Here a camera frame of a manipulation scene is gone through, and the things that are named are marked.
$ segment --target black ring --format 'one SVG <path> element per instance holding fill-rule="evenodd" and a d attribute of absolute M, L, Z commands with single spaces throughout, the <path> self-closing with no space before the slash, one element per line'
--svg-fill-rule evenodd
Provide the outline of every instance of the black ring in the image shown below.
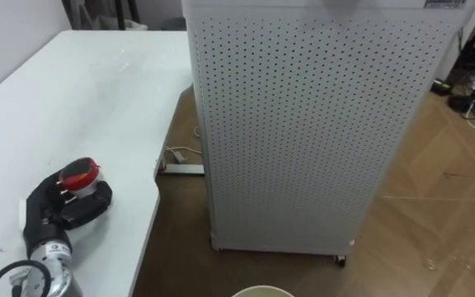
<path fill-rule="evenodd" d="M 47 295 L 49 294 L 49 291 L 50 291 L 50 283 L 51 283 L 50 272 L 49 272 L 49 269 L 47 269 L 47 267 L 45 267 L 45 265 L 39 263 L 38 261 L 21 260 L 21 261 L 13 262 L 13 263 L 5 266 L 2 270 L 0 270 L 0 280 L 9 271 L 11 271 L 14 268 L 21 267 L 21 266 L 33 266 L 33 267 L 36 267 L 36 268 L 40 269 L 41 273 L 43 273 L 43 276 L 45 278 L 45 284 L 43 286 L 43 292 L 41 293 L 41 297 L 47 297 Z"/>

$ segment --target wooden floor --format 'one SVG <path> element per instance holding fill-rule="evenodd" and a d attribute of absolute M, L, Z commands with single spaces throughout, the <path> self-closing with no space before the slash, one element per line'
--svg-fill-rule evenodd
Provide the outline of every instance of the wooden floor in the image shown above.
<path fill-rule="evenodd" d="M 200 149 L 195 125 L 185 96 L 168 146 Z M 215 252 L 203 177 L 160 176 L 158 185 L 135 296 L 232 296 L 251 285 L 298 297 L 475 296 L 475 130 L 442 97 L 426 98 L 344 270 L 329 257 Z"/>

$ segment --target white table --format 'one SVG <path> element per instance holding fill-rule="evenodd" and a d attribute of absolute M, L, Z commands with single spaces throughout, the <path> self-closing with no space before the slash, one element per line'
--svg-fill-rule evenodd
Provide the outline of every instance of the white table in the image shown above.
<path fill-rule="evenodd" d="M 63 32 L 3 81 L 0 269 L 26 258 L 18 201 L 90 156 L 114 204 L 69 233 L 75 276 L 85 296 L 131 295 L 158 206 L 158 160 L 190 85 L 185 32 Z"/>

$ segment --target label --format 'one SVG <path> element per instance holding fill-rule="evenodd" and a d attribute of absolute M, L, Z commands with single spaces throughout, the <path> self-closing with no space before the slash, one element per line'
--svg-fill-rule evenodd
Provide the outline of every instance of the label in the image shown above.
<path fill-rule="evenodd" d="M 71 257 L 71 250 L 69 249 L 68 246 L 62 243 L 48 243 L 45 245 L 46 248 L 46 255 L 49 255 L 51 253 L 55 254 L 62 254 L 67 257 Z"/>
<path fill-rule="evenodd" d="M 467 0 L 426 0 L 425 8 L 462 8 Z"/>

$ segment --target metal cylinder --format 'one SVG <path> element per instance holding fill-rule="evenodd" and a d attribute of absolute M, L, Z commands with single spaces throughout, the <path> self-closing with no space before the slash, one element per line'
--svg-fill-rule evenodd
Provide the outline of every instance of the metal cylinder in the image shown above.
<path fill-rule="evenodd" d="M 51 286 L 49 297 L 82 297 L 82 290 L 74 279 L 71 271 L 71 250 L 69 246 L 59 240 L 42 243 L 31 255 L 49 269 Z M 35 268 L 27 278 L 25 288 L 27 297 L 39 297 L 45 284 L 43 274 Z"/>

